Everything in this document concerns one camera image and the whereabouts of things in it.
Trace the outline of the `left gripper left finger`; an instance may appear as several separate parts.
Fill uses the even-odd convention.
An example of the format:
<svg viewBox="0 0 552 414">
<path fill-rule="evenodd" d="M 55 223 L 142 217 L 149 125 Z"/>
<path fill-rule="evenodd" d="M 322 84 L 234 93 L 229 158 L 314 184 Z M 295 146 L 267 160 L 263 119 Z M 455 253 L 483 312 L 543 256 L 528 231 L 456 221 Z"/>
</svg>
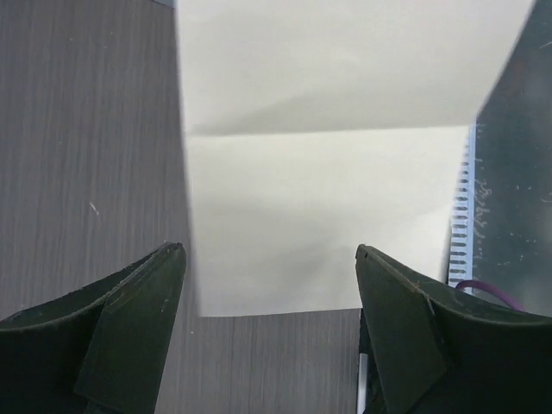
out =
<svg viewBox="0 0 552 414">
<path fill-rule="evenodd" d="M 186 269 L 180 243 L 1 322 L 3 413 L 152 413 Z"/>
</svg>

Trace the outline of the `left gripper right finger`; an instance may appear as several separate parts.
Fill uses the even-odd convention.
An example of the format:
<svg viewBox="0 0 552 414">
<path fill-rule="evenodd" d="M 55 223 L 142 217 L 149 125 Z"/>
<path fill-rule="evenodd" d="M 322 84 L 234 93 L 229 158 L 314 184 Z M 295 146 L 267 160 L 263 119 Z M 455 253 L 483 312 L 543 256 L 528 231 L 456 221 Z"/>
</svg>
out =
<svg viewBox="0 0 552 414">
<path fill-rule="evenodd" d="M 356 251 L 368 413 L 548 413 L 551 320 Z"/>
</svg>

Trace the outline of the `beige letter paper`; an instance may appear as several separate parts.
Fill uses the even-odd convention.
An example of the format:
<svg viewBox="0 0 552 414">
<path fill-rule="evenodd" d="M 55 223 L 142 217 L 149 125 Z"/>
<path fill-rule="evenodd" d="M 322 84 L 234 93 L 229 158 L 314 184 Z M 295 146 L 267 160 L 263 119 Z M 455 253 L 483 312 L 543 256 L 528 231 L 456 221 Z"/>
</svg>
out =
<svg viewBox="0 0 552 414">
<path fill-rule="evenodd" d="M 179 1 L 205 317 L 360 306 L 373 246 L 442 280 L 468 131 L 531 1 Z"/>
</svg>

